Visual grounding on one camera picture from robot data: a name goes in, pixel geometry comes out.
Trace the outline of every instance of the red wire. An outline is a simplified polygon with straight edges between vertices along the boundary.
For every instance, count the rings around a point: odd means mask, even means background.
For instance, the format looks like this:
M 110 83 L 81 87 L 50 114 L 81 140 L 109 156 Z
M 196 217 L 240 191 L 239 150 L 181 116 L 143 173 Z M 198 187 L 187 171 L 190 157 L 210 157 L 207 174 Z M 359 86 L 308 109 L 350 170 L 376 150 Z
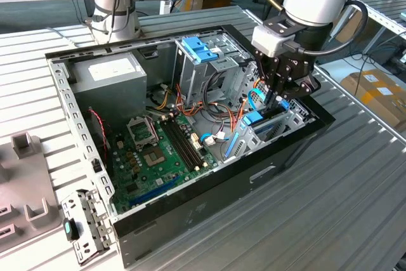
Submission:
M 89 111 L 95 115 L 95 117 L 97 118 L 97 121 L 100 124 L 101 127 L 101 133 L 103 134 L 103 145 L 104 145 L 104 161 L 107 162 L 107 144 L 106 144 L 106 132 L 104 130 L 104 125 L 103 125 L 103 121 L 100 118 L 100 116 L 97 114 L 97 112 L 95 112 L 93 109 L 89 109 Z

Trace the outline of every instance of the blue latch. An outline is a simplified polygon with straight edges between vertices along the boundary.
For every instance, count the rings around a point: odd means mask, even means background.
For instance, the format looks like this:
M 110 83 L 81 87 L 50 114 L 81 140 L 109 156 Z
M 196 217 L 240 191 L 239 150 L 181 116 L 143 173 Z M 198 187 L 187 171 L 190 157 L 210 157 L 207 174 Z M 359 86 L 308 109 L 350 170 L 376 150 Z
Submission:
M 182 43 L 199 63 L 218 59 L 218 55 L 210 51 L 207 44 L 203 43 L 198 37 L 184 38 Z
M 288 110 L 288 109 L 289 109 L 289 102 L 288 102 L 287 100 L 282 100 L 282 101 L 279 102 L 279 104 L 280 104 L 283 108 L 285 108 L 285 110 Z
M 244 123 L 246 124 L 246 125 L 251 125 L 252 123 L 255 123 L 255 122 L 258 122 L 258 121 L 260 121 L 260 120 L 262 120 L 263 119 L 263 117 L 259 114 L 259 112 L 258 111 L 253 111 L 253 112 L 250 112 L 249 114 L 246 114 L 243 118 L 242 118 L 242 120 L 244 121 Z

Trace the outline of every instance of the yellow wire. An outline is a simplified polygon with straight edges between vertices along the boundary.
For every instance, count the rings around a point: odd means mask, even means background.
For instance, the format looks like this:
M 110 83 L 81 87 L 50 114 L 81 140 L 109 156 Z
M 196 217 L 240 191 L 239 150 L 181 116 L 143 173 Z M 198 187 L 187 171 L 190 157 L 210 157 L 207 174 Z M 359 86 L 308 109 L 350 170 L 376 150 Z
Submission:
M 156 107 L 155 109 L 161 110 L 161 109 L 163 109 L 163 108 L 166 106 L 168 94 L 169 94 L 169 92 L 166 91 L 166 93 L 165 93 L 165 99 L 164 99 L 163 103 L 162 103 L 160 106 Z

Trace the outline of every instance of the motherboard chip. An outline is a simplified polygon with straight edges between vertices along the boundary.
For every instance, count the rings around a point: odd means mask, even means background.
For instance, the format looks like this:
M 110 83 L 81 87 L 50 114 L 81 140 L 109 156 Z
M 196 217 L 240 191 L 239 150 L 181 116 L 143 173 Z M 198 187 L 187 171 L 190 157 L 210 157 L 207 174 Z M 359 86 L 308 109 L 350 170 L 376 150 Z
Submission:
M 134 192 L 135 190 L 138 190 L 137 183 L 132 183 L 130 185 L 127 185 L 126 189 L 127 189 L 127 192 L 129 192 L 129 193 Z
M 151 149 L 144 150 L 142 153 L 145 161 L 147 162 L 148 166 L 154 166 L 156 164 L 164 162 L 165 156 L 162 149 L 158 146 L 152 147 Z

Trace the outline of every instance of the blue pcie slot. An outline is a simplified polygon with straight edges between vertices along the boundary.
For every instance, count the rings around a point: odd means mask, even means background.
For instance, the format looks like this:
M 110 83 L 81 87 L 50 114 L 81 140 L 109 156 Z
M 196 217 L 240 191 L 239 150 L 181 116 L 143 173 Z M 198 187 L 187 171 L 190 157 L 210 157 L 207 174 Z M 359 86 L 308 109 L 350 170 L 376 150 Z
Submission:
M 150 190 L 146 194 L 143 194 L 143 195 L 141 195 L 141 196 L 139 196 L 137 198 L 131 199 L 128 202 L 128 204 L 130 206 L 135 206 L 137 204 L 148 201 L 149 199 L 154 198 L 154 197 L 160 195 L 161 193 L 163 193 L 163 192 L 169 190 L 170 188 L 172 188 L 174 186 L 175 182 L 177 180 L 179 180 L 179 179 L 180 179 L 180 176 L 177 176 L 175 179 L 172 179 L 171 181 L 161 185 L 160 187 L 157 187 L 155 190 Z
M 232 151 L 235 142 L 237 141 L 238 137 L 239 137 L 239 133 L 235 133 L 233 140 L 231 141 L 230 146 L 228 147 L 228 150 L 226 151 L 226 154 L 224 155 L 226 158 L 228 158 L 228 156 L 230 155 L 230 152 Z

